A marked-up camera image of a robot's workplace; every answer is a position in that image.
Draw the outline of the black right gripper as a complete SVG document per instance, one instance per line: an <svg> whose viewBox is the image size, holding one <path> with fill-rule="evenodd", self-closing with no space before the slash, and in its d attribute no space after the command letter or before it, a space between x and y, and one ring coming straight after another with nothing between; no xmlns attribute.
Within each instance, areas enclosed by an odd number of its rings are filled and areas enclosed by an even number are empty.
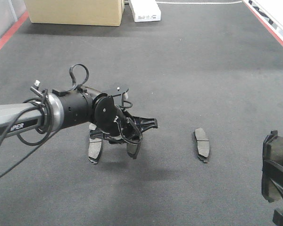
<svg viewBox="0 0 283 226"><path fill-rule="evenodd" d="M262 196L268 202L283 199L283 166L272 160L263 160ZM283 209L274 210L272 221L276 226L283 226Z"/></svg>

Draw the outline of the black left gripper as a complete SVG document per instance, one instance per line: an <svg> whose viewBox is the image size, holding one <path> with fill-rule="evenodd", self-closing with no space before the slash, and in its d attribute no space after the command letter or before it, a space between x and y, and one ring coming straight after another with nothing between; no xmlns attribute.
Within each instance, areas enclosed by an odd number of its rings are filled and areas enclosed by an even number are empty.
<svg viewBox="0 0 283 226"><path fill-rule="evenodd" d="M90 139L121 144L139 144L143 132L158 128L157 119L132 117L125 108L115 104L112 96L104 96L96 101L92 123L96 129L90 130Z"/></svg>

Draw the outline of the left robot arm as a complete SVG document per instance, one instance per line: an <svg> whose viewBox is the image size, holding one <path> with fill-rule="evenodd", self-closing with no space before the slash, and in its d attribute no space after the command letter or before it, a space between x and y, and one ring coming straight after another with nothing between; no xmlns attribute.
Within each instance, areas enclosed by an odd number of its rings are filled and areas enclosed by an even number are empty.
<svg viewBox="0 0 283 226"><path fill-rule="evenodd" d="M142 133L158 128L158 122L130 115L121 105L123 93L118 95L119 98L81 86L65 93L53 90L44 103L36 98L21 104L0 105L0 136L4 131L10 137L32 129L43 133L90 122L96 126L92 138L111 144L138 144Z"/></svg>

